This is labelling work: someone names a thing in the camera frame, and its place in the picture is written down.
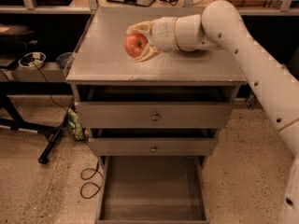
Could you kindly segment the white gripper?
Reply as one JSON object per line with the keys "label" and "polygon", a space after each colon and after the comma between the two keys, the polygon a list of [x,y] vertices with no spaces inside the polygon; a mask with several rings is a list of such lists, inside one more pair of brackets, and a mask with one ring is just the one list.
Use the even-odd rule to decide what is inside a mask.
{"label": "white gripper", "polygon": [[139,55],[135,57],[137,63],[148,61],[157,56],[160,51],[170,52],[178,50],[175,37],[176,17],[162,17],[158,20],[142,21],[127,28],[126,34],[138,33],[152,35],[153,44],[137,48]]}

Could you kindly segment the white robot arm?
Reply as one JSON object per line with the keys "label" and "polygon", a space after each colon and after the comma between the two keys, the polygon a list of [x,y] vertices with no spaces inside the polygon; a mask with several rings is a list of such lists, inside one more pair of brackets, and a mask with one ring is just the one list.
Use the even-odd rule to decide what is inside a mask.
{"label": "white robot arm", "polygon": [[279,224],[299,224],[299,81],[251,36],[235,6],[218,0],[202,14],[142,21],[129,26],[127,33],[142,34],[149,40],[135,58],[137,62],[179,49],[221,47],[231,54],[294,156]]}

